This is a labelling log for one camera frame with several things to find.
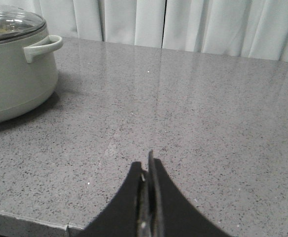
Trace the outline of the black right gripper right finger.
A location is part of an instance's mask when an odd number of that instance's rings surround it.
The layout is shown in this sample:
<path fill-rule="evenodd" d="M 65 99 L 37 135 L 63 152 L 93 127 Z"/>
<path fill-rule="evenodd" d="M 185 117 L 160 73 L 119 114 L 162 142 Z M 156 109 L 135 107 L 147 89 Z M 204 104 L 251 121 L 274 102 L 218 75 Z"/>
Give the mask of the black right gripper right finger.
<path fill-rule="evenodd" d="M 228 237 L 173 183 L 160 159 L 148 154 L 148 193 L 153 237 Z"/>

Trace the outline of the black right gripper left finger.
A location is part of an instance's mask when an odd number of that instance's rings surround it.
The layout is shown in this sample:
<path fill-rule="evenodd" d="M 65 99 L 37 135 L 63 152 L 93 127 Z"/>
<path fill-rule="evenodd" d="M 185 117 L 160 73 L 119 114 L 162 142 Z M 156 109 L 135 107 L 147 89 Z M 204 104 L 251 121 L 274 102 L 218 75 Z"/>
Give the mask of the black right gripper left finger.
<path fill-rule="evenodd" d="M 138 194 L 142 167 L 131 164 L 130 170 L 110 203 L 78 237 L 135 237 L 137 235 Z"/>

